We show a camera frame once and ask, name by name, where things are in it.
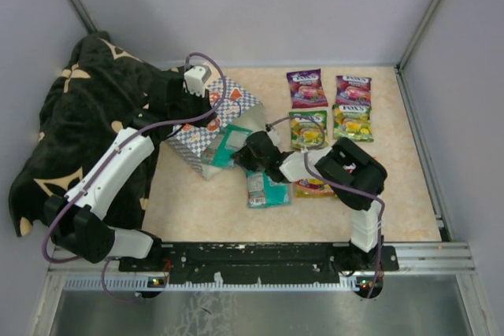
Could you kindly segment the purple snack packet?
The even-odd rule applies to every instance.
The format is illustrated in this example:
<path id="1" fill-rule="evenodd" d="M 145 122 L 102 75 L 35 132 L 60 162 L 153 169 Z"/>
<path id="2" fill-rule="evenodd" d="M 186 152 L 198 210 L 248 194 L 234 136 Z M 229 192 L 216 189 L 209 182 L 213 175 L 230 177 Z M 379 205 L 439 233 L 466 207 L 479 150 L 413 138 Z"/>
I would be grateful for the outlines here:
<path id="1" fill-rule="evenodd" d="M 336 86 L 337 105 L 371 106 L 371 77 L 337 76 Z"/>
<path id="2" fill-rule="evenodd" d="M 293 109 L 311 109 L 328 106 L 321 80 L 321 69 L 310 69 L 286 74 Z"/>

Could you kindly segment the green Fox's candy packet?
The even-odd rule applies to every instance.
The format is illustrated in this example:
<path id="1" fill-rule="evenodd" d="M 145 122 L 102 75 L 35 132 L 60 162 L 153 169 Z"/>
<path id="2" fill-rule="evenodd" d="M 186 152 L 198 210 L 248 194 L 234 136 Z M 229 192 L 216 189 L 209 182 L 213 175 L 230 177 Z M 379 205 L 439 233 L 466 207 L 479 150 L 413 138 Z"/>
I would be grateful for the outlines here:
<path id="1" fill-rule="evenodd" d="M 328 145 L 326 110 L 292 111 L 289 117 L 294 150 L 315 150 Z"/>

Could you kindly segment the blue checkered paper bag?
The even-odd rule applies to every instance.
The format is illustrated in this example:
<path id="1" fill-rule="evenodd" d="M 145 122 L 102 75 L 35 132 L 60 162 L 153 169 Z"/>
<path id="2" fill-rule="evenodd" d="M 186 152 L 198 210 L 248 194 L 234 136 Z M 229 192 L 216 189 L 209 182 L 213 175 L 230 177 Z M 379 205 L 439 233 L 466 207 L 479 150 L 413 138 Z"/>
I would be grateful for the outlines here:
<path id="1" fill-rule="evenodd" d="M 207 180 L 221 171 L 220 167 L 211 165 L 210 155 L 217 149 L 216 143 L 224 136 L 227 126 L 260 131 L 266 124 L 265 107 L 260 100 L 230 78 L 226 79 L 226 84 L 226 90 L 223 89 L 221 79 L 208 86 L 211 104 L 224 99 L 215 120 L 207 127 L 186 125 L 182 131 L 167 140 L 174 151 Z"/>

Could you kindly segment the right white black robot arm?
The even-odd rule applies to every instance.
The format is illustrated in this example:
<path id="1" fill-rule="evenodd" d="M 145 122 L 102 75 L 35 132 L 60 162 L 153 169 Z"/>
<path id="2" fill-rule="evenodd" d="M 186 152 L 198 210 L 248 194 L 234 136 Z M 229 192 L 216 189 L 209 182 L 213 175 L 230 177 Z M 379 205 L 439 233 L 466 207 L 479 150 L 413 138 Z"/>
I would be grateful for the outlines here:
<path id="1" fill-rule="evenodd" d="M 350 235 L 353 263 L 363 270 L 374 265 L 380 268 L 387 170 L 355 142 L 341 138 L 318 150 L 283 152 L 269 133 L 258 131 L 246 138 L 231 159 L 248 171 L 264 172 L 275 183 L 318 179 L 329 185 L 354 211 Z"/>

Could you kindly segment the teal snack packet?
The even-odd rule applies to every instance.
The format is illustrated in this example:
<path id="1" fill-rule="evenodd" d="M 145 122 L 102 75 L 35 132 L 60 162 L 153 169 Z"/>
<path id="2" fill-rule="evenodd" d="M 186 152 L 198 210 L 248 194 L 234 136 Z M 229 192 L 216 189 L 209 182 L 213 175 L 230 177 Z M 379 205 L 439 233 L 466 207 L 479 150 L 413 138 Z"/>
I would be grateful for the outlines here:
<path id="1" fill-rule="evenodd" d="M 216 138 L 203 151 L 201 160 L 203 164 L 218 168 L 233 168 L 232 154 L 239 151 L 252 130 L 229 124 L 221 129 Z"/>
<path id="2" fill-rule="evenodd" d="M 274 182 L 262 171 L 246 171 L 246 186 L 250 209 L 266 209 L 291 203 L 290 186 Z"/>

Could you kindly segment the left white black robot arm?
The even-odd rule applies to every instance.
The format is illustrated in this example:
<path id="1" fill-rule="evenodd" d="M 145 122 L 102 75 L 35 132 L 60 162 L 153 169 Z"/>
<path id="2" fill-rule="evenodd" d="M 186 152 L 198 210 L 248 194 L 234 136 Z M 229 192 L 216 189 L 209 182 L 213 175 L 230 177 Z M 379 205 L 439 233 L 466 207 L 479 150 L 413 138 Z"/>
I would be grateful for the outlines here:
<path id="1" fill-rule="evenodd" d="M 129 257 L 149 271 L 162 265 L 158 237 L 145 231 L 111 227 L 105 222 L 113 200 L 132 173 L 164 142 L 176 125 L 206 127 L 217 108 L 209 100 L 206 66 L 194 66 L 155 83 L 148 109 L 132 111 L 122 129 L 94 167 L 63 197 L 51 196 L 44 205 L 49 220 L 43 256 L 50 263 L 47 244 L 72 253 L 70 260 L 91 263 Z"/>

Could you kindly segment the orange snack packet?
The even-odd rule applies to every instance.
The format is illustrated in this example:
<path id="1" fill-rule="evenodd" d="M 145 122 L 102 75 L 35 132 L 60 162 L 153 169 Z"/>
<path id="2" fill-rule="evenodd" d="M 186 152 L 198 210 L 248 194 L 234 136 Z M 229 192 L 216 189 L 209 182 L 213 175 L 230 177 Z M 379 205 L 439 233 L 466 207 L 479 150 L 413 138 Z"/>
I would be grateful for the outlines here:
<path id="1" fill-rule="evenodd" d="M 332 188 L 319 179 L 301 179 L 295 183 L 297 198 L 336 198 Z"/>
<path id="2" fill-rule="evenodd" d="M 340 165 L 332 177 L 339 199 L 352 209 L 362 210 L 384 190 L 387 171 L 374 158 Z"/>

